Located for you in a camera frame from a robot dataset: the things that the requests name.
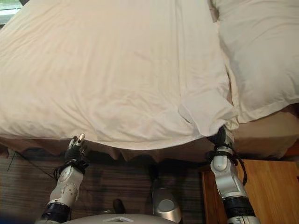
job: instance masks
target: black cable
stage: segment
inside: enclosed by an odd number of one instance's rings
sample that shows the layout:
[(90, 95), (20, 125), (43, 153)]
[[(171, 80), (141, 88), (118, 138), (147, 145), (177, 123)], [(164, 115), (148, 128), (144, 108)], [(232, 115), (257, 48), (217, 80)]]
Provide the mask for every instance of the black cable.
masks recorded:
[(39, 169), (40, 171), (42, 171), (44, 174), (46, 174), (47, 176), (51, 177), (52, 179), (55, 180), (55, 178), (51, 175), (48, 174), (46, 171), (44, 171), (43, 169), (41, 169), (39, 166), (35, 165), (33, 162), (31, 162), (29, 159), (27, 159), (25, 156), (23, 156), (21, 153), (15, 151), (20, 157), (22, 157), (24, 160), (26, 160), (27, 162), (29, 162), (32, 166), (34, 166), (35, 168)]
[(243, 186), (245, 186), (245, 184), (247, 183), (247, 172), (246, 172), (244, 162), (243, 162), (242, 158), (239, 156), (239, 154), (236, 152), (235, 149), (231, 148), (231, 150), (234, 152), (235, 157), (237, 157), (237, 159), (238, 159), (238, 161), (239, 161), (239, 163), (242, 167), (242, 170), (243, 170)]
[(13, 155), (13, 157), (12, 157), (12, 159), (11, 159), (11, 161), (10, 161), (10, 164), (9, 164), (9, 166), (8, 166), (8, 168), (7, 168), (7, 172), (9, 171), (9, 168), (10, 168), (11, 164), (13, 163), (14, 156), (15, 156), (15, 152), (14, 152), (14, 155)]

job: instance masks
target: wrinkled fabric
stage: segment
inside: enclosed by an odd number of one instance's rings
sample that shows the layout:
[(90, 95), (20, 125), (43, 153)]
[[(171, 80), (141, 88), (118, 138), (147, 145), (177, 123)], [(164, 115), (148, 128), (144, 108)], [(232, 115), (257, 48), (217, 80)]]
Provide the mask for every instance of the wrinkled fabric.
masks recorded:
[(238, 121), (299, 102), (299, 1), (213, 0)]
[(0, 31), (5, 138), (165, 148), (229, 124), (228, 94), (204, 0), (30, 0)]

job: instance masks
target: white pillowcase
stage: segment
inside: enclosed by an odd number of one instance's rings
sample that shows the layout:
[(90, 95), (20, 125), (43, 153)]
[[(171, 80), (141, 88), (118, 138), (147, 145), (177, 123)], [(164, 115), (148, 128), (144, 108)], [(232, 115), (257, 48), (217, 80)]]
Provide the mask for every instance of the white pillowcase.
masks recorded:
[(229, 57), (238, 120), (246, 123), (299, 102), (299, 1), (213, 0)]

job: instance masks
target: wooden nightstand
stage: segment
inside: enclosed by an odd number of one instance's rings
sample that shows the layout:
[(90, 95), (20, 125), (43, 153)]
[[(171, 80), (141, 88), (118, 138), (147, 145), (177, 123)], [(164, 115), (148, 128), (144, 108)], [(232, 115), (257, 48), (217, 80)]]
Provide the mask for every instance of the wooden nightstand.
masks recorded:
[[(299, 224), (299, 181), (295, 162), (244, 160), (245, 186), (261, 224)], [(241, 166), (237, 166), (243, 179)], [(224, 206), (211, 170), (202, 172), (207, 224), (227, 224)]]

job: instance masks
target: wooden floor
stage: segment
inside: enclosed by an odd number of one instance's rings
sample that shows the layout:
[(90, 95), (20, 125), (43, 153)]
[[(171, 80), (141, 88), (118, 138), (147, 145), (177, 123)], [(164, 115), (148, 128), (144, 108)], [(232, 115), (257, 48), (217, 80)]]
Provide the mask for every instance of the wooden floor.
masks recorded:
[[(12, 155), (0, 158), (0, 213), (32, 221), (42, 214), (56, 182), (18, 154), (7, 171)], [(62, 156), (54, 157), (41, 149), (31, 149), (23, 155), (50, 174), (63, 164)], [(111, 209), (116, 198), (123, 200), (128, 213), (152, 214), (150, 179), (145, 168), (153, 162), (150, 158), (114, 161), (95, 152), (90, 158), (73, 219)], [(161, 178), (181, 205), (184, 223), (204, 223), (202, 184), (197, 168), (189, 163), (167, 161), (161, 164)]]

